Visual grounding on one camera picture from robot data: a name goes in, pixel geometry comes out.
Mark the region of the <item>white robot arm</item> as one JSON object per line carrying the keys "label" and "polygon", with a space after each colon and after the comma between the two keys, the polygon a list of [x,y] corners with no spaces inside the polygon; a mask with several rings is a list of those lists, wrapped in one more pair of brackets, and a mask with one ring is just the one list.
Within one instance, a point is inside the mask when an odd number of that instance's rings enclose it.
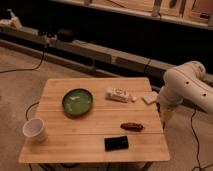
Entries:
{"label": "white robot arm", "polygon": [[206,69],[199,61],[186,62],[164,73],[164,85],[157,96],[163,124],[171,119],[174,109],[184,99],[213,114],[213,87],[203,81],[205,75]]}

